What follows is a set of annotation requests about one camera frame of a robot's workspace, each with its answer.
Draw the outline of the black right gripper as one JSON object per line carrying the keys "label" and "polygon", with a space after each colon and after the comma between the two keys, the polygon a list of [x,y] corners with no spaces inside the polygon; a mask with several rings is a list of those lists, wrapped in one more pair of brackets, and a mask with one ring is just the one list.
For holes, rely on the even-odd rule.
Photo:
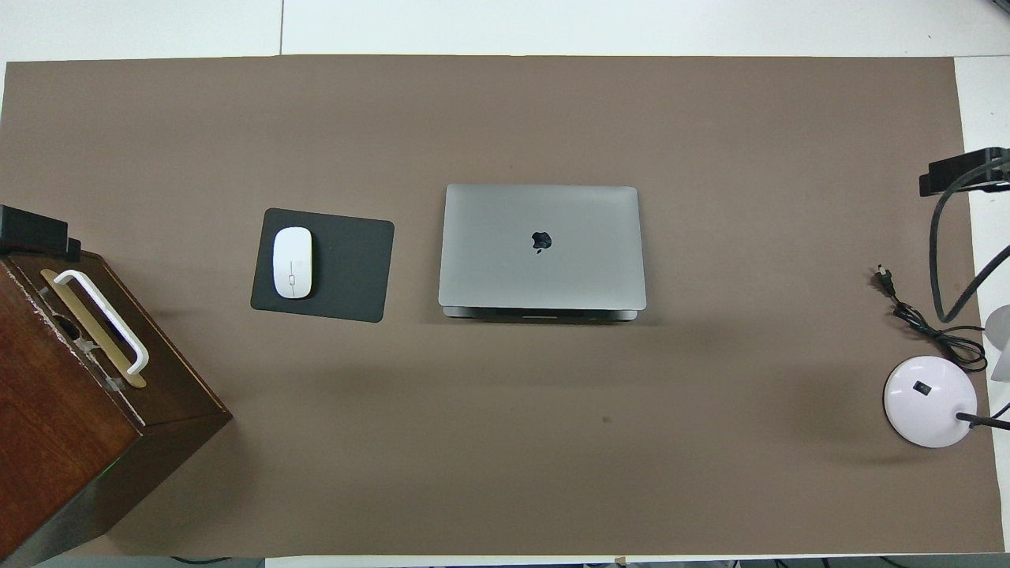
{"label": "black right gripper", "polygon": [[[955,187],[955,192],[969,191],[969,187],[974,184],[974,189],[984,192],[1007,192],[1009,190],[1009,150],[1001,147],[985,148],[964,152],[962,155],[947,159],[938,159],[930,163],[930,173],[920,175],[918,178],[918,191],[920,197],[939,196]],[[989,164],[989,168],[978,176],[975,180],[970,177],[966,182],[956,184],[956,178],[978,166]]]}

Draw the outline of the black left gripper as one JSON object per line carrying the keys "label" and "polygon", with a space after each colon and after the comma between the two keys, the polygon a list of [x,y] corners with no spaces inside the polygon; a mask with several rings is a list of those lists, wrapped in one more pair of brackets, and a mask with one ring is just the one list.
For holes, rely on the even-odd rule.
{"label": "black left gripper", "polygon": [[69,236],[68,223],[9,205],[1,205],[1,252],[66,255],[80,262],[80,240]]}

